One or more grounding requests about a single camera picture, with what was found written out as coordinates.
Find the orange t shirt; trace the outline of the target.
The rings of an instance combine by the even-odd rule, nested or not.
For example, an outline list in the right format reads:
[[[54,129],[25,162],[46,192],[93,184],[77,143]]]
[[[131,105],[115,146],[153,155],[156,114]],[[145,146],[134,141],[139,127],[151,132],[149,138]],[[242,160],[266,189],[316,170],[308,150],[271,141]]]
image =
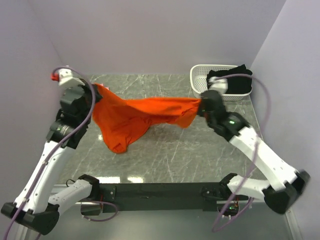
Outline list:
[[[105,145],[116,154],[125,153],[153,125],[189,127],[201,104],[199,98],[189,97],[122,99],[102,84],[95,87],[101,99],[94,106],[92,118]]]

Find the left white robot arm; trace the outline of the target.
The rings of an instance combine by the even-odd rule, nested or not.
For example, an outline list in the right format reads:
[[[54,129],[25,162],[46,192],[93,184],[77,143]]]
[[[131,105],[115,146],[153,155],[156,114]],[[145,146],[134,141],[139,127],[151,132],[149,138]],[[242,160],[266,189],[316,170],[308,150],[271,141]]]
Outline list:
[[[74,185],[51,195],[66,162],[87,132],[95,103],[101,99],[92,84],[65,90],[55,122],[50,126],[40,160],[26,186],[13,202],[6,202],[1,213],[41,235],[56,226],[60,215],[76,202],[100,197],[100,183],[95,177],[82,175]]]

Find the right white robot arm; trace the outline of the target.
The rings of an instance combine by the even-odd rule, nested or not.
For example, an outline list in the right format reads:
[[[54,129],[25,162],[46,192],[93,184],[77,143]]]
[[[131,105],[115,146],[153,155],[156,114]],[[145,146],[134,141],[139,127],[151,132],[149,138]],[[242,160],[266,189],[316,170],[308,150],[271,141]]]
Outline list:
[[[263,173],[265,180],[230,173],[217,190],[205,190],[208,197],[230,200],[235,195],[263,200],[275,213],[283,215],[303,194],[311,176],[281,159],[237,112],[227,111],[220,93],[207,90],[200,95],[198,115],[209,128],[240,150]]]

